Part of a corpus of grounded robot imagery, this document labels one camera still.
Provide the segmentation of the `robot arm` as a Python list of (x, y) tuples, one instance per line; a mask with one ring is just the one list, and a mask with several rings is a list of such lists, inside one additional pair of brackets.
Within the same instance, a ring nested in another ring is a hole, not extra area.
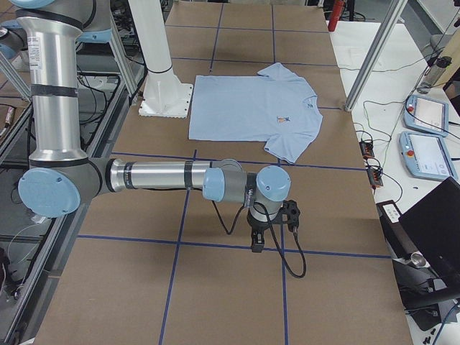
[(59, 218), (104, 193), (121, 190), (199, 190), (212, 203), (234, 202), (247, 212), (251, 249), (264, 249), (276, 224), (298, 228), (299, 210), (288, 200), (290, 176), (277, 166), (257, 173), (234, 160), (125, 162), (91, 158), (81, 147), (77, 39), (112, 36), (108, 1), (17, 1), (27, 34), (36, 148), (20, 178), (19, 197), (33, 212)]

